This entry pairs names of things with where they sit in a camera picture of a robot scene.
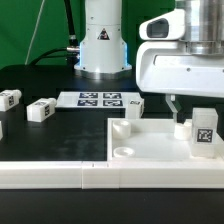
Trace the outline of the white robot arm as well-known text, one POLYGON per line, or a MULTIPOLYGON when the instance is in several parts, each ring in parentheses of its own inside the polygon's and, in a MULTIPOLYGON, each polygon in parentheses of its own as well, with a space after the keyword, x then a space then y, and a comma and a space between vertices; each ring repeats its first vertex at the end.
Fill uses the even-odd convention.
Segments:
MULTIPOLYGON (((83 76, 112 79, 131 68, 121 37, 121 0, 85 0, 80 43, 83 76)), ((175 0, 175 9, 143 22, 136 84, 143 92, 224 98, 224 0, 175 0)))

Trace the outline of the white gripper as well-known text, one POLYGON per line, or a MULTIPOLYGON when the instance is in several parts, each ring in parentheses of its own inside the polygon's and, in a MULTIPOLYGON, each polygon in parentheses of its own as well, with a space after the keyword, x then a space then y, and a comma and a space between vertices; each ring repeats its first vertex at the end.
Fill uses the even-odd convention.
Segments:
POLYGON ((144 43, 136 56, 136 83, 143 92, 164 93, 180 122, 182 107, 174 95, 224 98, 224 55, 194 55, 181 37, 185 34, 185 11, 175 9, 142 23, 144 43))

